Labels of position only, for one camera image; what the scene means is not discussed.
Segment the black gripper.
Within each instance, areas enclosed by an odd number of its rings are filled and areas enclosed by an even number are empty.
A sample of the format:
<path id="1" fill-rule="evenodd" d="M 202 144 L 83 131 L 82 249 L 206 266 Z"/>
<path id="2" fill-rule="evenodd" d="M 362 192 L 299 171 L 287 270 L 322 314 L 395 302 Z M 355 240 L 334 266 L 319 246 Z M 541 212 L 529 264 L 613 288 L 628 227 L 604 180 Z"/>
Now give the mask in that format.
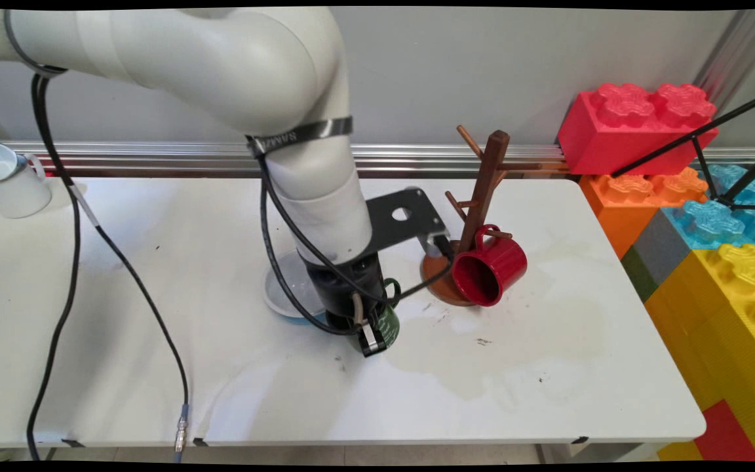
<path id="1" fill-rule="evenodd" d="M 305 268 L 315 292 L 324 306 L 324 322 L 336 330 L 350 330 L 353 326 L 355 307 L 353 294 L 356 290 L 347 281 L 325 265 L 305 261 Z M 357 341 L 363 357 L 383 353 L 389 348 L 384 328 L 387 328 L 387 303 L 377 302 L 385 298 L 383 272 L 377 254 L 371 254 L 338 267 L 355 284 L 370 296 L 360 295 L 365 320 L 360 324 Z"/>

